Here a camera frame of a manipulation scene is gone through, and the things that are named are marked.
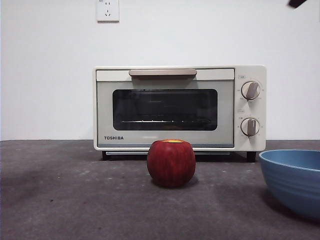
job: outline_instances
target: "oven door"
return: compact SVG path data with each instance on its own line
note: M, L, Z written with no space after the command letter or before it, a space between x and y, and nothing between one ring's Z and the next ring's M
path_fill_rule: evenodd
M96 79L99 148L129 151L161 139L234 147L233 68L133 77L129 70L103 70Z

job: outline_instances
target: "dark object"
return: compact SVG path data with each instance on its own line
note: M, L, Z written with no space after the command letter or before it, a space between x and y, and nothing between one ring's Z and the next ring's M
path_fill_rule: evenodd
M257 154L256 151L247 151L246 152L246 160L249 163L255 163L256 162L256 154Z
M296 9L296 8L299 7L301 4L303 4L305 1L307 1L307 0L290 0L290 1L288 2L288 6Z
M106 154L106 151L101 151L102 152L102 160L107 161L110 160L111 156Z

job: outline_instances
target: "oven foot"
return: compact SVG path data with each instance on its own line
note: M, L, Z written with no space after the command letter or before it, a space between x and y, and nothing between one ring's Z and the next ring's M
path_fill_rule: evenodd
M246 161L249 163L255 163L256 162L256 151L247 151L246 152Z
M106 151L101 151L102 152L102 160L107 161L110 160L111 156L106 154Z

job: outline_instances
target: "control knob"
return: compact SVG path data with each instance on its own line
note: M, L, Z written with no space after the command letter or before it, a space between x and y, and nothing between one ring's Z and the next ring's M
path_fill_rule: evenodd
M246 118L241 123L241 130L248 137L254 136L259 132L259 122L254 118Z
M253 100L259 96L259 84L255 81L248 81L242 86L241 93L247 100Z

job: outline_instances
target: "oven handle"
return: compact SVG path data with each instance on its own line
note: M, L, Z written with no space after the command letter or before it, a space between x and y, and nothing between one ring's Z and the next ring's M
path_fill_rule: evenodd
M131 77L140 76L195 76L196 69L145 69L145 70L130 70Z

